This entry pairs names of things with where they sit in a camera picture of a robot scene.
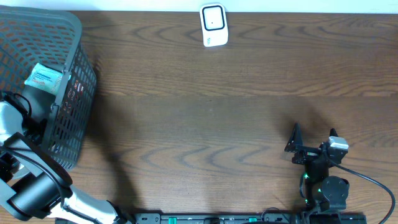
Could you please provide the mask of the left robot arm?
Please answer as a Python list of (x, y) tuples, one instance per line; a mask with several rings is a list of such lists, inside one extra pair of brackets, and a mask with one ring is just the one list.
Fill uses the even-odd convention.
[(14, 218), (53, 218), (56, 223), (135, 223), (107, 200), (73, 186), (68, 172), (23, 134), (31, 109), (20, 94), (1, 92), (1, 206)]

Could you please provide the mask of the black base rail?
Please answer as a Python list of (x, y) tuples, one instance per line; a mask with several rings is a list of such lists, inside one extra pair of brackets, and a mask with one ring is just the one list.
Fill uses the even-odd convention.
[(289, 214), (277, 211), (265, 214), (159, 214), (136, 213), (138, 224), (367, 224), (366, 217), (360, 214), (321, 214), (308, 218), (300, 213)]

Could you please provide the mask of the grey plastic mesh basket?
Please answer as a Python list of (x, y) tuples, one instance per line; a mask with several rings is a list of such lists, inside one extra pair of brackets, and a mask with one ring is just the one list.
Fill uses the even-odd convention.
[(25, 94), (32, 117), (46, 120), (41, 149), (66, 170), (80, 157), (97, 79), (74, 14), (1, 6), (1, 89)]

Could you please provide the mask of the white teal wipes packet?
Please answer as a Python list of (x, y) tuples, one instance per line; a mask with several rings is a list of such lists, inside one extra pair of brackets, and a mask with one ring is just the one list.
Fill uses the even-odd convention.
[(56, 96), (60, 89), (62, 78), (62, 72), (37, 63), (24, 84)]

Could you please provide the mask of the red chocolate bar wrapper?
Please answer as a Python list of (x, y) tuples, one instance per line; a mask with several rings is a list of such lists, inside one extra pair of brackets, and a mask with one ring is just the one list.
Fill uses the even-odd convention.
[(78, 80), (73, 82), (72, 87), (67, 91), (67, 99), (63, 103), (63, 110), (70, 116), (80, 106), (81, 97), (83, 96), (84, 86)]

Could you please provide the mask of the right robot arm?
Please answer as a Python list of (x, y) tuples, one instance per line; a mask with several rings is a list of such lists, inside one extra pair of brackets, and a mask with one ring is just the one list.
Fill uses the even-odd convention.
[(294, 154), (292, 163), (304, 166), (299, 192), (305, 199), (306, 209), (300, 213), (299, 222), (339, 220), (338, 212), (346, 208), (349, 182), (330, 175), (329, 169), (341, 164), (348, 148), (346, 139), (339, 137), (334, 128), (330, 130), (328, 140), (318, 147), (305, 146), (300, 125), (294, 124), (284, 151)]

